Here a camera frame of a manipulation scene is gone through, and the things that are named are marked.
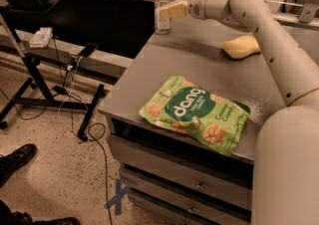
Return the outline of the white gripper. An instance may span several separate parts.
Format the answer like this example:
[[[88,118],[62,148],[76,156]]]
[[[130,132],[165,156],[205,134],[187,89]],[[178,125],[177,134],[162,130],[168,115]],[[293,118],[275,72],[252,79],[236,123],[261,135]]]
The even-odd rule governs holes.
[[[231,15],[228,0],[177,0],[159,8],[163,19],[183,18],[189,14],[196,19],[224,20]]]

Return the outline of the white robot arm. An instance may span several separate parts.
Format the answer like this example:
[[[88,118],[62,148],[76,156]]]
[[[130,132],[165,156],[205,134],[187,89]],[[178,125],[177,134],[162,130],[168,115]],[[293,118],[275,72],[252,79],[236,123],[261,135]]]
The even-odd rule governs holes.
[[[163,18],[234,21],[256,38],[285,103],[256,140],[251,225],[319,225],[319,67],[273,18],[267,0],[177,0]]]

